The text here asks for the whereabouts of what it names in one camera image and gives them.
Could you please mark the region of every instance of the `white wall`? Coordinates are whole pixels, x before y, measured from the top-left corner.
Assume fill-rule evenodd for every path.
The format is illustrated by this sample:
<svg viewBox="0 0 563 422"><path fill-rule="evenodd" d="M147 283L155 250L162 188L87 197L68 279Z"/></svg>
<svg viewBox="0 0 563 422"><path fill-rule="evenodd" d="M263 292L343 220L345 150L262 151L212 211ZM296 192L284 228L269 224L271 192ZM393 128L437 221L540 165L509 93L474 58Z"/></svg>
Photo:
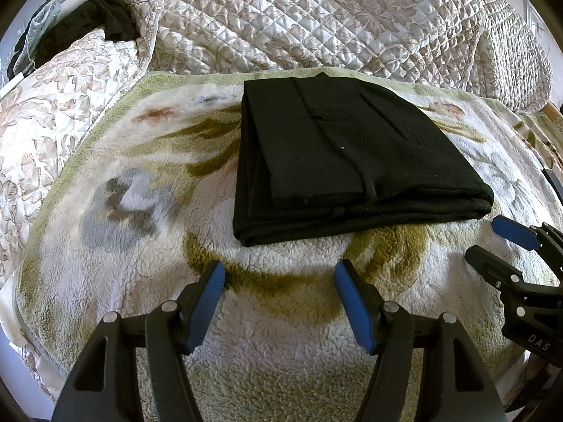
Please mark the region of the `white wall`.
<svg viewBox="0 0 563 422"><path fill-rule="evenodd" d="M524 16L525 0L506 0L521 16ZM551 33L546 32L543 36L538 37L538 41L543 47L553 69L553 91L551 101L559 108L563 104L563 53L555 42Z"/></svg>

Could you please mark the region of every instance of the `white fleece blanket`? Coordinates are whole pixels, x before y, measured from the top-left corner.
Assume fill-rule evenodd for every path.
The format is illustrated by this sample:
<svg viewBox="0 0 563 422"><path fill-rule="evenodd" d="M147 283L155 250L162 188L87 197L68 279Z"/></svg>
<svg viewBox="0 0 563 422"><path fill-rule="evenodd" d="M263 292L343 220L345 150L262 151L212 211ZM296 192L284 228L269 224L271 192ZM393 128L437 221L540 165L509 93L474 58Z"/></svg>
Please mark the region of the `white fleece blanket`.
<svg viewBox="0 0 563 422"><path fill-rule="evenodd" d="M333 66L496 98L548 102L552 71L506 0L165 0L153 69Z"/></svg>
<svg viewBox="0 0 563 422"><path fill-rule="evenodd" d="M427 112L491 185L491 215L242 247L231 223L243 81L321 71L388 87ZM205 342L186 362L204 420L353 420L374 359L356 345L333 286L334 266L345 257L411 312L454 312L496 377L521 350L502 337L498 293L463 253L479 244L527 281L555 284L535 254L496 237L490 219L561 227L563 217L506 113L466 92L339 69L148 75L89 133L35 220L15 290L27 338L66 375L105 312L149 312L216 258L227 290ZM152 421L145 367L141 358ZM416 408L419 373L416 354L404 420Z"/></svg>

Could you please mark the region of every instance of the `folded black trousers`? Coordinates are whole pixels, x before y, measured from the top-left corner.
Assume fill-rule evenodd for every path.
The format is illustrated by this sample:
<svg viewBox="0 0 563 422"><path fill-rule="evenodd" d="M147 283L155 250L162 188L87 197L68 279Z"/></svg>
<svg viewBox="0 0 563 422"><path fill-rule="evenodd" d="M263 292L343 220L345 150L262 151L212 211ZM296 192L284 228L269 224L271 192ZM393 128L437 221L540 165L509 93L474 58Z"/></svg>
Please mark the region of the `folded black trousers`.
<svg viewBox="0 0 563 422"><path fill-rule="evenodd" d="M353 78L246 81L233 230L244 246L480 219L493 191L441 130Z"/></svg>

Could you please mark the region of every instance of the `metal screw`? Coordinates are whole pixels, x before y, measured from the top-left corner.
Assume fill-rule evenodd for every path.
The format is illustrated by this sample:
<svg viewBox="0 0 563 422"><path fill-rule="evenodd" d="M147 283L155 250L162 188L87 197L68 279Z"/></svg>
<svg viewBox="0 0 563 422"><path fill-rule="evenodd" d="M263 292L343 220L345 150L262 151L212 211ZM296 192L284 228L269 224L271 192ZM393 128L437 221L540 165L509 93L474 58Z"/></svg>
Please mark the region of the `metal screw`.
<svg viewBox="0 0 563 422"><path fill-rule="evenodd" d="M165 301L162 305L160 305L160 308L164 312L175 311L177 307L178 307L178 303L176 303L174 300Z"/></svg>
<svg viewBox="0 0 563 422"><path fill-rule="evenodd" d="M457 322L457 317L451 312L445 312L442 318L446 324L455 324Z"/></svg>
<svg viewBox="0 0 563 422"><path fill-rule="evenodd" d="M116 320L117 320L117 312L115 312L115 311L106 312L103 315L103 321L106 324L111 324L112 322L115 322Z"/></svg>
<svg viewBox="0 0 563 422"><path fill-rule="evenodd" d="M384 310L387 312L397 312L399 310L399 305L394 301L386 301L384 303Z"/></svg>

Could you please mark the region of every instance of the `floral pattern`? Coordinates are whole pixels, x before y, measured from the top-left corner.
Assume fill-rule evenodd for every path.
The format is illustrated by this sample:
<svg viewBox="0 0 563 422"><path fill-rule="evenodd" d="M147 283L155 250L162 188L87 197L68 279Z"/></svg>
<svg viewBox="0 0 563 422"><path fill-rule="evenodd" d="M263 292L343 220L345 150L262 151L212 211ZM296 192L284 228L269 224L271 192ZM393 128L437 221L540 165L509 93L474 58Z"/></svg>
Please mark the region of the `floral pattern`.
<svg viewBox="0 0 563 422"><path fill-rule="evenodd" d="M526 112L545 106L552 81L505 0L164 0L152 70L319 66L472 91Z"/></svg>
<svg viewBox="0 0 563 422"><path fill-rule="evenodd" d="M492 187L491 215L241 246L232 219L243 83L321 72L387 87L426 112ZM496 117L497 109L516 118L494 100L342 69L148 75L85 139L54 186L58 203L41 209L38 220L46 226L32 231L15 293L21 319L45 360L68 372L105 312L150 312L218 259L227 290L197 360L187 364L204 420L271 420L272 414L299 420L304 409L307 421L352 420L373 362L357 347L334 291L335 262L349 258L385 299L421 315L455 312L491 375L499 376L521 351L502 337L494 289L466 267L463 253L486 246L522 269L528 282L553 284L536 254L511 252L493 238L490 219L505 214L560 227L563 209L533 153ZM288 331L299 332L298 355ZM421 365L415 357L413 368ZM139 369L146 369L142 357ZM355 385L343 387L334 379L341 375ZM414 417L416 381L403 420ZM146 374L139 384L145 419L154 420Z"/></svg>
<svg viewBox="0 0 563 422"><path fill-rule="evenodd" d="M541 166L553 170L563 184L563 117L553 121L544 112L516 116L503 111L495 111L499 119L514 129Z"/></svg>
<svg viewBox="0 0 563 422"><path fill-rule="evenodd" d="M29 228L86 132L146 72L162 0L126 0L141 38L93 30L0 101L0 287L21 261Z"/></svg>

